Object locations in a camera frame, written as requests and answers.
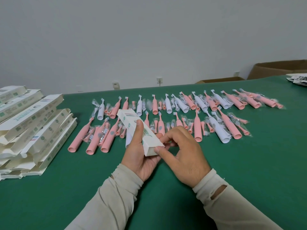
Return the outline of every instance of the hand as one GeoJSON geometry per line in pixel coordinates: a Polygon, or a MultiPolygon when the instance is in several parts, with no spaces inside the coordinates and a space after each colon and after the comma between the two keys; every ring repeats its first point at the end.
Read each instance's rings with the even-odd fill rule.
{"type": "Polygon", "coordinates": [[[184,184],[193,188],[210,172],[211,168],[201,147],[184,127],[174,127],[162,136],[160,141],[165,143],[165,148],[155,147],[155,152],[184,184]],[[168,151],[170,146],[179,146],[176,156],[168,151]]]}
{"type": "MultiPolygon", "coordinates": [[[[122,164],[136,173],[136,175],[145,182],[161,160],[161,157],[159,155],[145,157],[142,145],[143,130],[143,122],[137,120],[133,138],[125,151],[122,164]]],[[[160,138],[162,134],[158,133],[156,136],[160,138]]]]}

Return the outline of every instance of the green table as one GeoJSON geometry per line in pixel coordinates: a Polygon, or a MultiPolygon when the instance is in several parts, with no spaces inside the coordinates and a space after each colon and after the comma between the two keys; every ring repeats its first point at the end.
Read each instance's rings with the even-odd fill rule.
{"type": "MultiPolygon", "coordinates": [[[[222,178],[282,228],[306,229],[307,88],[288,82],[285,76],[65,95],[60,107],[71,109],[78,118],[78,126],[42,176],[0,182],[1,229],[64,229],[121,162],[125,139],[118,137],[107,154],[97,151],[92,156],[87,155],[86,143],[82,143],[76,153],[67,151],[88,122],[93,111],[93,98],[100,101],[103,97],[105,103],[114,105],[118,96],[128,96],[131,103],[138,100],[139,94],[150,99],[155,94],[159,99],[165,97],[165,93],[171,95],[182,91],[190,94],[195,91],[200,94],[204,89],[233,93],[233,88],[262,92],[279,99],[287,109],[247,106],[242,111],[236,107],[224,110],[249,120],[247,128],[253,137],[232,139],[223,144],[216,134],[211,134],[200,143],[204,155],[222,178]]],[[[195,112],[189,111],[187,116],[193,118],[195,112]]],[[[162,118],[167,122],[174,116],[163,111],[162,118]]],[[[126,228],[205,229],[206,225],[216,228],[192,189],[180,183],[161,161],[140,190],[126,228]]]]}

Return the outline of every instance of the person's right thumb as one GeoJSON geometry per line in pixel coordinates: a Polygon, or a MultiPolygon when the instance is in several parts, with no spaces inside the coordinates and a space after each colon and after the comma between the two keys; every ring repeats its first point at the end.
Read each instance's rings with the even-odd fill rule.
{"type": "Polygon", "coordinates": [[[167,163],[167,165],[173,171],[176,170],[176,167],[178,166],[179,161],[174,157],[173,154],[171,154],[169,151],[167,151],[162,146],[155,147],[154,151],[155,151],[156,154],[158,154],[167,163]]]}

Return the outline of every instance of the white wall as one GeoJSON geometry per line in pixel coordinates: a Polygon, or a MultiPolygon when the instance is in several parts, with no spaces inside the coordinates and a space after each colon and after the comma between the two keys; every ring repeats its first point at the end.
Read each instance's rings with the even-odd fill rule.
{"type": "Polygon", "coordinates": [[[45,94],[247,77],[306,54],[307,0],[0,0],[0,86],[45,94]]]}

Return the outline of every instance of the stack of paper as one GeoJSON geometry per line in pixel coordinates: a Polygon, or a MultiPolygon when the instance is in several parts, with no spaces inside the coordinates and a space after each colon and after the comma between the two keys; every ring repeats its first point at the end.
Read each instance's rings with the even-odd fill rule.
{"type": "Polygon", "coordinates": [[[291,76],[286,78],[288,81],[292,81],[296,85],[307,86],[307,73],[293,73],[287,75],[291,76]]]}
{"type": "Polygon", "coordinates": [[[0,180],[41,175],[76,127],[61,94],[43,98],[38,89],[0,89],[0,180]]]}

